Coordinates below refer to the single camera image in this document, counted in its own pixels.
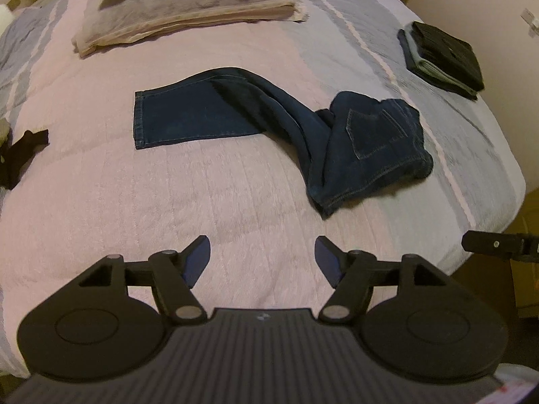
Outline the dark blue denim jeans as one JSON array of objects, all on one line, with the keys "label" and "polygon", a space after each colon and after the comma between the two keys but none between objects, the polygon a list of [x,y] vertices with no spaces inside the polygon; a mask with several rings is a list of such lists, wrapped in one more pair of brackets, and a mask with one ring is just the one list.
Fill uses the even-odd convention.
[{"label": "dark blue denim jeans", "polygon": [[341,91],[329,108],[313,111],[243,68],[210,69],[134,95],[136,149],[263,132],[294,147],[306,193],[324,218],[402,180],[424,180],[434,167],[419,113],[402,99]]}]

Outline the black garment on bed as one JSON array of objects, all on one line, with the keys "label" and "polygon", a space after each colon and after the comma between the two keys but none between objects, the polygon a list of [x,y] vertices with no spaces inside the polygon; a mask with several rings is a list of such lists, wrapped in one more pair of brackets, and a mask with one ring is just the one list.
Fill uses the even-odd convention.
[{"label": "black garment on bed", "polygon": [[1,140],[1,187],[13,190],[26,171],[33,158],[49,145],[49,131],[32,132],[26,130],[24,135],[13,142],[13,132]]}]

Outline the folded black grey clothes stack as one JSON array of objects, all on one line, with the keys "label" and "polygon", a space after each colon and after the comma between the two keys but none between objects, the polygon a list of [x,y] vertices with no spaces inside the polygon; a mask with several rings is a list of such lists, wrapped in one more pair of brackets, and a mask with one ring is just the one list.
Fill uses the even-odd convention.
[{"label": "folded black grey clothes stack", "polygon": [[407,70],[430,85],[476,100],[484,90],[471,45],[432,25],[411,22],[398,31]]}]

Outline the folded beige blanket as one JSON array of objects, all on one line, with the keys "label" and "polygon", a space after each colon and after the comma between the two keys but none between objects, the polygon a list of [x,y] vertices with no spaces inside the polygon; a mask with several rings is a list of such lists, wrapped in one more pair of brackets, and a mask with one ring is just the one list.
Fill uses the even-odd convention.
[{"label": "folded beige blanket", "polygon": [[303,22],[307,17],[300,0],[88,0],[72,44],[85,58],[101,48],[187,28],[237,22]]}]

